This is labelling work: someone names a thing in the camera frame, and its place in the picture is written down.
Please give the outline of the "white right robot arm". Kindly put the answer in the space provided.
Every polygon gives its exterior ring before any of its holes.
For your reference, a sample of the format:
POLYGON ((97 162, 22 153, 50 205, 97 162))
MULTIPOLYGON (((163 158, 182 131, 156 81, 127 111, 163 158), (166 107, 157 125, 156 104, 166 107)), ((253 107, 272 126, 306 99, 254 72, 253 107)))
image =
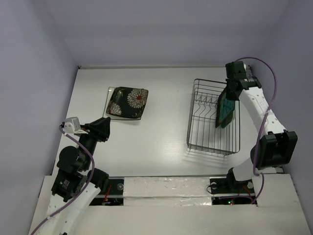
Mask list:
POLYGON ((267 102, 260 81, 255 76, 247 76, 242 61, 228 63, 225 68, 226 99, 241 102, 258 130, 250 157, 231 168, 226 175, 226 188, 236 192, 243 182, 259 176, 262 170, 288 164, 298 136, 294 131, 288 131, 277 119, 272 110, 273 101, 267 102))

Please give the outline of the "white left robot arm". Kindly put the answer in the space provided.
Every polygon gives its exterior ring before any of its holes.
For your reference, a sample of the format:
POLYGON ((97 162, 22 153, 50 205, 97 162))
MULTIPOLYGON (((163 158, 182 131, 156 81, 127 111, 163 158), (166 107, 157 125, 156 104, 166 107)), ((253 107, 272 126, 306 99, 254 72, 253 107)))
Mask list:
POLYGON ((92 200, 109 186, 109 175, 95 167, 93 154, 99 142, 110 136, 111 119, 101 117, 81 125, 77 117, 67 118, 59 127, 75 146, 63 148, 58 173, 51 189, 46 221, 39 235, 71 235, 92 200))

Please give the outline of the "pale green glass plate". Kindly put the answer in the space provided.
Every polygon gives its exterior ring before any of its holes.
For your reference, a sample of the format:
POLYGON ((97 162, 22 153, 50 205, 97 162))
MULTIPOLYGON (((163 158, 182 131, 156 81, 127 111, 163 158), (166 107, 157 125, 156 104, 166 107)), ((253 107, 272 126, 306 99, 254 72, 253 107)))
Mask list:
POLYGON ((236 102, 225 99, 220 108, 220 126, 226 128, 233 120, 236 110, 236 102))

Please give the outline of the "white square plate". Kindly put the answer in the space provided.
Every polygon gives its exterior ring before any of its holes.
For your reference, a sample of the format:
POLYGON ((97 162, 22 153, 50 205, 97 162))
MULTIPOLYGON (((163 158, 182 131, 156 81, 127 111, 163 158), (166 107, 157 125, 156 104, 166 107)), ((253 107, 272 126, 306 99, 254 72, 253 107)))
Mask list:
POLYGON ((120 121, 135 121, 135 120, 141 120, 142 117, 139 117, 139 118, 129 118, 129 117, 127 117, 127 118, 126 118, 126 117, 121 117, 121 116, 114 116, 114 115, 109 114, 109 113, 107 112, 108 107, 109 107, 109 105, 110 105, 111 97, 112 97, 112 95, 113 95, 113 93, 114 93, 114 90, 115 90, 115 87, 109 87, 109 88, 108 88, 107 100, 106 100, 106 104, 105 104, 105 108, 104 108, 104 112, 103 112, 103 117, 105 117, 105 118, 110 117, 111 120, 114 120, 114 121, 118 121, 118 120, 120 120, 120 121))

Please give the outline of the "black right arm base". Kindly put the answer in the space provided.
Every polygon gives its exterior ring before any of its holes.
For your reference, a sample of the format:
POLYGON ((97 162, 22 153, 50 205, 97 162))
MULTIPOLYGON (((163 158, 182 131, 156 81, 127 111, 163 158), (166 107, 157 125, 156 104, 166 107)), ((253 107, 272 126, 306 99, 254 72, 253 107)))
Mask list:
POLYGON ((236 181, 232 174, 223 177, 211 177, 207 191, 212 194, 238 194, 244 187, 247 187, 252 180, 236 181))

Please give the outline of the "white foam front block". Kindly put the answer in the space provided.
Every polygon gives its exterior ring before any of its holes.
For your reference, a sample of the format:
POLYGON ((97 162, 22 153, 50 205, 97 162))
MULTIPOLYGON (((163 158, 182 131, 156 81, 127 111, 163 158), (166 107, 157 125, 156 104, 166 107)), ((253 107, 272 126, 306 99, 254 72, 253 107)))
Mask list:
POLYGON ((210 206, 208 177, 127 177, 124 206, 210 206))

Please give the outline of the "black floral square plate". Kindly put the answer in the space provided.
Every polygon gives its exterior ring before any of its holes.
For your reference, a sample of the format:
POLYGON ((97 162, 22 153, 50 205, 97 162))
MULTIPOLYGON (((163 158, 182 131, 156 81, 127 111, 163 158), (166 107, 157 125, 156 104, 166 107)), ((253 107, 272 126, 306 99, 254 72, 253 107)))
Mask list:
POLYGON ((106 108, 106 114, 112 115, 112 116, 117 116, 117 117, 122 117, 122 118, 130 118, 130 119, 141 119, 140 116, 137 114, 133 115, 128 115, 125 111, 122 110, 122 108, 115 103, 112 103, 106 108))

